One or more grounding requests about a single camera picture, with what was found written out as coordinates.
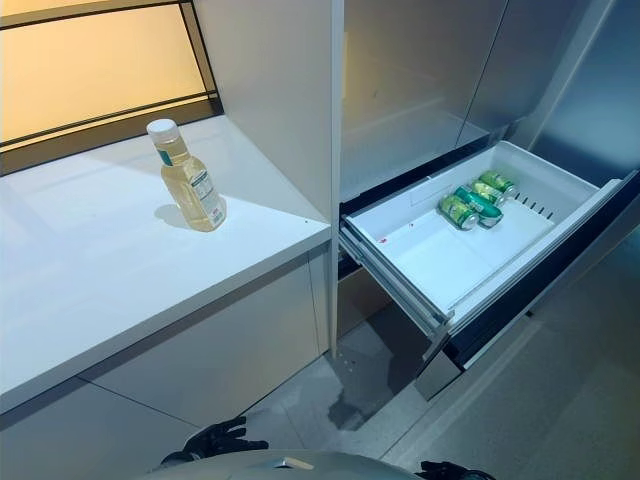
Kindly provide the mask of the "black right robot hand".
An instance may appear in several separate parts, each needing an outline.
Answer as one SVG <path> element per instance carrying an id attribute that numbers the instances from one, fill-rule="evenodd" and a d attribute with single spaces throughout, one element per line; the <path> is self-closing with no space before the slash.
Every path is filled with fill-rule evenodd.
<path id="1" fill-rule="evenodd" d="M 420 463 L 421 470 L 416 475 L 422 479 L 433 480 L 472 480 L 486 479 L 486 475 L 478 470 L 468 469 L 466 467 L 448 462 L 432 462 L 422 461 Z"/>

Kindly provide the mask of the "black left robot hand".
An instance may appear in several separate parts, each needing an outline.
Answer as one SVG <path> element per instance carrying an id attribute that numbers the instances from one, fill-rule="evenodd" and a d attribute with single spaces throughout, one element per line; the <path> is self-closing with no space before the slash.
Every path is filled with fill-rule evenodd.
<path id="1" fill-rule="evenodd" d="M 181 450 L 168 454 L 158 468 L 169 468 L 229 453 L 267 450 L 269 448 L 267 441 L 245 438 L 246 422 L 246 416 L 237 416 L 205 427 L 191 435 Z"/>

